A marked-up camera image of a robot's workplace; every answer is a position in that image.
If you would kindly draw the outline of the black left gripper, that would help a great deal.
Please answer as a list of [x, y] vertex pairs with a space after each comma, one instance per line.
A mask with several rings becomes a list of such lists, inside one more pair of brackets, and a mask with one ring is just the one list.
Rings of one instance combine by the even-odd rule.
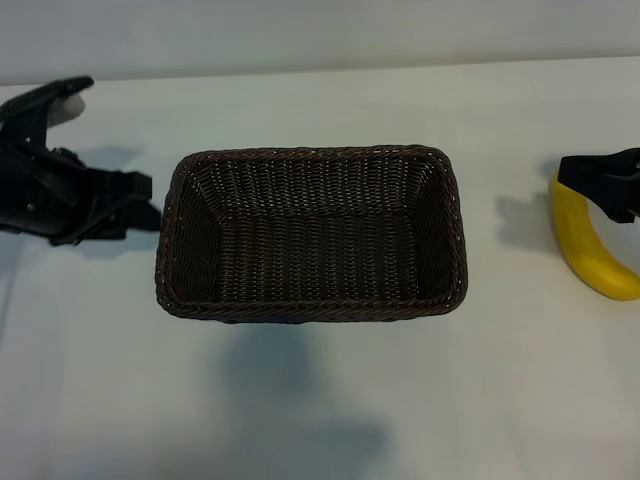
[[[144, 174], [88, 169], [69, 150], [1, 138], [3, 232], [45, 238], [52, 246], [124, 240], [129, 230], [160, 230], [161, 212], [151, 198], [152, 179]], [[131, 202], [89, 214], [89, 201], [98, 200]]]

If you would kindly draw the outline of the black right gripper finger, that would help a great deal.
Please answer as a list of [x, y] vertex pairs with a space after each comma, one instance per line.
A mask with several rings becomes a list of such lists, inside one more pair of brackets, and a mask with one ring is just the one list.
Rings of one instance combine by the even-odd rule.
[[639, 148], [606, 155], [574, 155], [563, 157], [560, 177], [584, 175], [630, 176], [639, 171]]
[[616, 223], [633, 223], [639, 216], [638, 172], [614, 175], [561, 169], [558, 181], [593, 202]]

